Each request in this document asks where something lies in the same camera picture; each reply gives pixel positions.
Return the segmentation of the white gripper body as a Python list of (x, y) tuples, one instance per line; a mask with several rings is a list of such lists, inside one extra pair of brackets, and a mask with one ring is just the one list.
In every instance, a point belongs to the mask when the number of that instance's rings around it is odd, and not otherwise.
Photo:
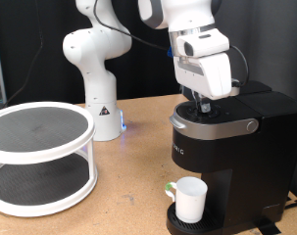
[(216, 28), (173, 40), (173, 64), (179, 84), (211, 100), (231, 93), (229, 41)]

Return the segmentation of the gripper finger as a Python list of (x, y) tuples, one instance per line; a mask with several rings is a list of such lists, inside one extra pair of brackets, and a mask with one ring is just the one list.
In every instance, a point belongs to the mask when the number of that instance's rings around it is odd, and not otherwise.
[(211, 110), (210, 100), (206, 97), (200, 99), (200, 106), (202, 113), (208, 113)]
[(201, 96), (198, 94), (198, 92), (196, 91), (192, 91), (192, 96), (195, 100), (195, 103), (196, 103), (196, 108), (199, 112), (202, 112), (202, 108), (201, 108), (201, 101), (202, 101), (202, 98)]

